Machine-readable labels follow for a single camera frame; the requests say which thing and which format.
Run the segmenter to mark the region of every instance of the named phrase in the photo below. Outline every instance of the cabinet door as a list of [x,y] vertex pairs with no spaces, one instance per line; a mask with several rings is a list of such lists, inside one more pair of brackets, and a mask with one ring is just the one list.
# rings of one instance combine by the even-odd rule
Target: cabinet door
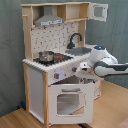
[[88,6],[88,19],[105,21],[107,18],[108,4],[89,3]]
[[92,123],[93,101],[93,83],[52,85],[49,87],[49,123]]

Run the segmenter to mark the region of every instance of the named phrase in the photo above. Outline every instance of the sink basin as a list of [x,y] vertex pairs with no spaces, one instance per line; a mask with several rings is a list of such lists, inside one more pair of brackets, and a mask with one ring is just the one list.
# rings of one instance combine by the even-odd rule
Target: sink basin
[[65,53],[75,56],[85,55],[89,52],[91,52],[91,48],[86,48],[86,47],[78,47],[78,48],[68,49],[65,51]]

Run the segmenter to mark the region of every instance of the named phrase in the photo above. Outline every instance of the upper shelf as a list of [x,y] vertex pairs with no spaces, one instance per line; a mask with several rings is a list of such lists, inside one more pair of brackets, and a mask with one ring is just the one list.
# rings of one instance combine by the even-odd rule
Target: upper shelf
[[46,5],[52,5],[54,15],[63,18],[65,23],[87,20],[87,8],[90,2],[22,4],[24,18],[28,15],[30,27],[35,27],[35,20],[43,16],[42,9]]
[[68,5],[68,4],[84,4],[84,3],[91,3],[91,2],[66,2],[66,3],[21,4],[21,6]]

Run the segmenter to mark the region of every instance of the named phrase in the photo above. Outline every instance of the faucet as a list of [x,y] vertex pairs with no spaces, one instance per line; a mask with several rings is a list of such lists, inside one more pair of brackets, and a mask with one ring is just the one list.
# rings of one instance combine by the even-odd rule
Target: faucet
[[70,38],[70,43],[69,43],[68,46],[67,46],[68,49],[72,49],[73,47],[75,47],[75,44],[73,44],[73,42],[72,42],[72,39],[73,39],[73,37],[74,37],[75,35],[80,36],[80,41],[82,41],[82,35],[81,35],[80,33],[74,33],[74,34],[71,36],[71,38]]

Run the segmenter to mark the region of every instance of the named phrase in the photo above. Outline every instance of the play kitchen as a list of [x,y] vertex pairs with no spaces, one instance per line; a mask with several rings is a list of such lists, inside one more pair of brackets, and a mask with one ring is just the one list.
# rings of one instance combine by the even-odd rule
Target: play kitchen
[[85,45],[86,21],[106,21],[107,4],[22,4],[26,110],[48,128],[91,123],[100,81],[75,76],[93,47]]

